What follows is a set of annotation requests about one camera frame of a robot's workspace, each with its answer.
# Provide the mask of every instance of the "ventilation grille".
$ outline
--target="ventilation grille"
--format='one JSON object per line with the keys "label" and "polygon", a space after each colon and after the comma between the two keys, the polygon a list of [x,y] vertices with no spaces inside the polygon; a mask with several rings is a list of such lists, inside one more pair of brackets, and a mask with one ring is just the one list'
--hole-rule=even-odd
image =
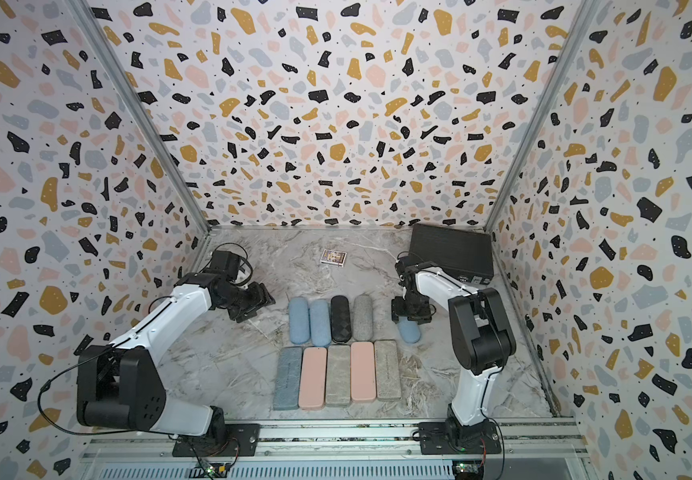
{"label": "ventilation grille", "polygon": [[[99,480],[124,478],[127,480],[157,479],[182,480],[200,478],[201,468],[190,464],[170,464],[168,467],[151,463],[106,463],[100,474],[91,476]],[[229,478],[289,478],[311,480],[451,480],[454,478],[451,462],[444,460],[386,460],[351,462],[239,462]]]}

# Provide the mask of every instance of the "black cable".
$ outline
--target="black cable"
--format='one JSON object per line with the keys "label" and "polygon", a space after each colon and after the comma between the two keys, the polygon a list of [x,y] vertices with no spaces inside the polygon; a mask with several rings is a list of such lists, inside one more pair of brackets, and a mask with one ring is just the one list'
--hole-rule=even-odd
{"label": "black cable", "polygon": [[67,430],[66,428],[63,428],[62,426],[59,426],[57,423],[53,421],[52,418],[48,417],[45,414],[45,411],[42,409],[42,394],[44,392],[47,392],[47,390],[50,390],[50,387],[53,385],[53,381],[57,379],[58,377],[62,376],[66,372],[70,372],[71,370],[74,370],[75,368],[78,368],[85,363],[95,360],[100,356],[105,355],[106,353],[110,352],[111,350],[115,349],[116,347],[120,346],[122,343],[127,342],[130,339],[125,339],[121,341],[120,343],[116,345],[109,345],[107,346],[101,353],[99,353],[96,356],[92,356],[87,360],[82,360],[82,362],[77,363],[74,366],[70,366],[69,368],[63,370],[62,372],[56,374],[52,379],[47,380],[44,385],[42,385],[42,388],[40,388],[40,392],[36,395],[36,408],[40,411],[40,415],[47,420],[47,422],[54,426],[55,428],[58,428],[61,432],[63,433],[68,433],[69,435],[77,435],[77,436],[95,436],[95,435],[111,435],[112,433],[127,433],[127,432],[132,432],[132,430],[112,430],[110,432],[73,432],[71,430]]}

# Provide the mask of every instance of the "gray marble surface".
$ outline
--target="gray marble surface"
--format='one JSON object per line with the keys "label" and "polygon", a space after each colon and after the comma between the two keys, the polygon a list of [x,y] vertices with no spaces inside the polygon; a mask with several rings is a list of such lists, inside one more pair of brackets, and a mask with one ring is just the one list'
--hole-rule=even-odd
{"label": "gray marble surface", "polygon": [[[414,345],[402,341],[390,317],[390,300],[402,293],[393,264],[396,255],[409,247],[410,234],[410,229],[368,228],[220,230],[211,237],[210,251],[223,242],[243,245],[255,268],[253,280],[266,284],[276,304],[242,324],[230,321],[224,310],[207,312],[189,326],[162,360],[162,381],[174,396],[220,406],[226,417],[236,419],[447,416],[459,374],[447,312],[438,308],[433,321],[420,326],[421,340]],[[326,248],[347,252],[345,266],[320,264]],[[489,415],[550,417],[536,371],[539,367],[530,360],[507,286],[499,276],[491,286],[502,292],[519,344],[495,383]],[[303,296],[311,302],[345,295],[353,302],[362,293],[373,298],[373,340],[397,341],[403,398],[315,412],[272,410],[278,352],[292,345],[287,327],[289,299]]]}

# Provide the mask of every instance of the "black case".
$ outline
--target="black case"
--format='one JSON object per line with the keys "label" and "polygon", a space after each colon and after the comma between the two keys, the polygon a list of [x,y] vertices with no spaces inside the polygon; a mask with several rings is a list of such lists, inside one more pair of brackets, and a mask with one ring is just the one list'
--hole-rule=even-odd
{"label": "black case", "polygon": [[351,311],[348,298],[336,295],[330,300],[330,333],[335,343],[351,340]]}
{"label": "black case", "polygon": [[415,224],[409,253],[462,282],[488,285],[493,279],[493,245],[484,233]]}

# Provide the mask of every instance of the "patterned wall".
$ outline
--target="patterned wall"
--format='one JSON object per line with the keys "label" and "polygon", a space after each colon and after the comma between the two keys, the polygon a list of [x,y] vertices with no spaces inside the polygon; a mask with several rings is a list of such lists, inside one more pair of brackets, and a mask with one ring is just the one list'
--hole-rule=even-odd
{"label": "patterned wall", "polygon": [[91,4],[211,223],[475,225],[579,2]]}
{"label": "patterned wall", "polygon": [[[66,478],[44,381],[141,319],[198,235],[58,2],[0,0],[0,480]],[[78,429],[73,372],[43,400]]]}
{"label": "patterned wall", "polygon": [[600,478],[692,478],[692,2],[605,2],[495,230]]}

